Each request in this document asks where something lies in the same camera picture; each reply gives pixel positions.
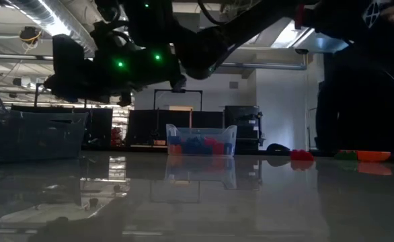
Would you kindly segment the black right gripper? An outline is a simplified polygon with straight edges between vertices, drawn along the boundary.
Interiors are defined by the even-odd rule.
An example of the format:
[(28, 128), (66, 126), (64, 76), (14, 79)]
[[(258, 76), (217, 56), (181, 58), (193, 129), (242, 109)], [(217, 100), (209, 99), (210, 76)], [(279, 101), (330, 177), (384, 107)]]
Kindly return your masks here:
[(181, 91), (186, 77), (181, 73), (177, 57), (169, 44), (154, 44), (148, 47), (137, 45), (117, 28), (127, 26), (124, 20), (93, 24), (90, 36), (97, 50), (92, 60), (84, 60), (84, 84), (88, 90), (69, 83), (58, 75), (51, 75), (44, 82), (51, 94), (67, 102), (91, 99), (95, 102), (120, 107), (132, 103), (132, 91), (140, 91), (148, 85), (168, 81), (174, 91)]

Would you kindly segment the grey translucent bin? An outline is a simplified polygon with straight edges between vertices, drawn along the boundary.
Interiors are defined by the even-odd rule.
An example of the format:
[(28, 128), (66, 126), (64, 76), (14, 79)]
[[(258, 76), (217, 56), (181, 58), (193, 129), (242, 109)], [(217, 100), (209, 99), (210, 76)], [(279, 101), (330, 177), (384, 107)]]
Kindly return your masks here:
[(86, 113), (7, 110), (0, 99), (0, 163), (77, 158), (86, 120)]

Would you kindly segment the black partition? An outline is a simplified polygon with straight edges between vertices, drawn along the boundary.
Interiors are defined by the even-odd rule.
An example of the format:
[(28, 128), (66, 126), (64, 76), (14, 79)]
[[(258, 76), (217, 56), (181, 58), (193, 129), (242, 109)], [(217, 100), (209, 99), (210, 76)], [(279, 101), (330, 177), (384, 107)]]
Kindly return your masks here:
[[(128, 118), (125, 145), (154, 145), (166, 141), (166, 125), (189, 128), (189, 111), (132, 110)], [(192, 128), (222, 128), (223, 112), (193, 111)]]
[(34, 107), (12, 106), (12, 110), (33, 113), (86, 113), (87, 121), (82, 147), (90, 149), (109, 148), (111, 142), (113, 110), (107, 108), (62, 108), (62, 107)]

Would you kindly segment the red background object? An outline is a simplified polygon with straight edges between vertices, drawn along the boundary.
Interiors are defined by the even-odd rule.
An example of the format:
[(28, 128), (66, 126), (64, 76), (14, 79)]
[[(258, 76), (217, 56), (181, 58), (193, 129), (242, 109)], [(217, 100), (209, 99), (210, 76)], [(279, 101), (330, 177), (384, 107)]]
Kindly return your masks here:
[(111, 141), (110, 144), (113, 147), (119, 147), (122, 144), (122, 129), (119, 127), (113, 127), (111, 130)]

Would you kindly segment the clear plastic bin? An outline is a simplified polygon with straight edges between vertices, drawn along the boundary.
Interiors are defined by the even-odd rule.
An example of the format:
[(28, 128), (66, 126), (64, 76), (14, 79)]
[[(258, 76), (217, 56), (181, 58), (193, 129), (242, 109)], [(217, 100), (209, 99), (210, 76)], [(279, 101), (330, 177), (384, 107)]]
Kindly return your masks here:
[(166, 138), (168, 136), (180, 136), (182, 143), (187, 138), (198, 137), (203, 139), (215, 138), (218, 143), (212, 147), (204, 147), (203, 154), (197, 154), (197, 156), (224, 156), (232, 157), (235, 154), (235, 145), (237, 138), (237, 127), (229, 126), (227, 128), (178, 128), (173, 124), (166, 125)]

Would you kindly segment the black cabinet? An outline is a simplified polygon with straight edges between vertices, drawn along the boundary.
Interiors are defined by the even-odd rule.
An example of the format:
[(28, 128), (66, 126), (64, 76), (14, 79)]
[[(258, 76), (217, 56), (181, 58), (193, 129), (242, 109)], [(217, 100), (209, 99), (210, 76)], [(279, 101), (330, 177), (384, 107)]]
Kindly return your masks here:
[(225, 126), (237, 127), (236, 154), (258, 151), (263, 143), (259, 106), (226, 106)]

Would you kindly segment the horizontal ceiling pipe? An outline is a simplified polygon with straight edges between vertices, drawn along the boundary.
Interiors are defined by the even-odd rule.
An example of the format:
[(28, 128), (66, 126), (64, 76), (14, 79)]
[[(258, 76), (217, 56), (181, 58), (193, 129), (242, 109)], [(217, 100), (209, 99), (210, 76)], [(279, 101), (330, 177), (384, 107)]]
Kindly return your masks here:
[[(28, 55), (28, 54), (0, 54), (0, 62), (22, 61), (23, 63), (48, 63), (53, 61), (52, 56)], [(306, 64), (290, 65), (276, 63), (232, 63), (223, 62), (219, 67), (231, 67), (242, 69), (283, 69), (304, 71), (307, 70)]]

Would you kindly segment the red rectangular block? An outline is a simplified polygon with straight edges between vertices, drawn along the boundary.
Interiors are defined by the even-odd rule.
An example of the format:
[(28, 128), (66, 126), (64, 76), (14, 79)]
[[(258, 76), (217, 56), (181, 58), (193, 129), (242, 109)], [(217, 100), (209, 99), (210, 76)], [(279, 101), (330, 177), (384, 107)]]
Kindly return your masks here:
[(290, 159), (292, 161), (313, 161), (313, 155), (305, 150), (292, 150), (290, 152)]

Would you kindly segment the person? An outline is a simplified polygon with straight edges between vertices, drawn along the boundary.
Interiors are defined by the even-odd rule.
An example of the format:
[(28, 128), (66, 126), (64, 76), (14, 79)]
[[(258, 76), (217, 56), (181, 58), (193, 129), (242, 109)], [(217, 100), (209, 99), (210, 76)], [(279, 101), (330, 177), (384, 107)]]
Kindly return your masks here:
[(334, 54), (317, 96), (320, 151), (394, 153), (394, 0), (383, 0), (364, 42)]

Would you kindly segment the long silver ceiling duct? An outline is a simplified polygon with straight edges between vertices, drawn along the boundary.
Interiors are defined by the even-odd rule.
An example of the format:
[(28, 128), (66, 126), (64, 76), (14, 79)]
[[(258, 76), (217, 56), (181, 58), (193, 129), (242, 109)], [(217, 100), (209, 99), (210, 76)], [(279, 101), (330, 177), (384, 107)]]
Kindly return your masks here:
[(6, 0), (51, 36), (65, 34), (80, 44), (87, 55), (97, 47), (89, 32), (59, 0)]

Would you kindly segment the black station frame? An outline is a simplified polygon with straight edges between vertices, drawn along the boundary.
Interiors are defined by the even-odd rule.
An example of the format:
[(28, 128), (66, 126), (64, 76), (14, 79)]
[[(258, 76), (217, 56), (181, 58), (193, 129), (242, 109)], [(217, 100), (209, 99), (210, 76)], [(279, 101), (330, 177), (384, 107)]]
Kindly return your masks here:
[(170, 107), (179, 107), (179, 110), (202, 111), (203, 91), (202, 90), (172, 90), (155, 89), (153, 91), (154, 110), (169, 110)]

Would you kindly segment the silver angled ceiling duct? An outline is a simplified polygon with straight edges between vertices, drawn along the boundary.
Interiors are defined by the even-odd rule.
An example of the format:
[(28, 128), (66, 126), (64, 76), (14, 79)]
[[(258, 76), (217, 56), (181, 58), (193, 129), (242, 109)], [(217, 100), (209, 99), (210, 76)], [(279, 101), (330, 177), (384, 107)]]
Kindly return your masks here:
[(292, 48), (299, 40), (313, 32), (312, 28), (295, 28), (294, 20), (281, 18), (264, 31), (248, 40), (241, 47), (257, 50), (263, 48)]

